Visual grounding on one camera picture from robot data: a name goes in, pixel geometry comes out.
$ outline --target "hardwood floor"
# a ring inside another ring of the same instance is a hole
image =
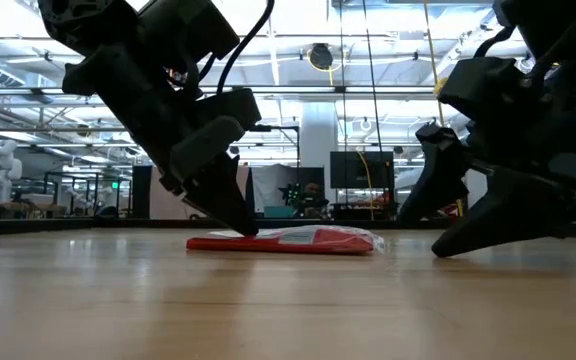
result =
[[[200,233],[1,236],[0,359],[576,359],[576,240],[187,253]]]

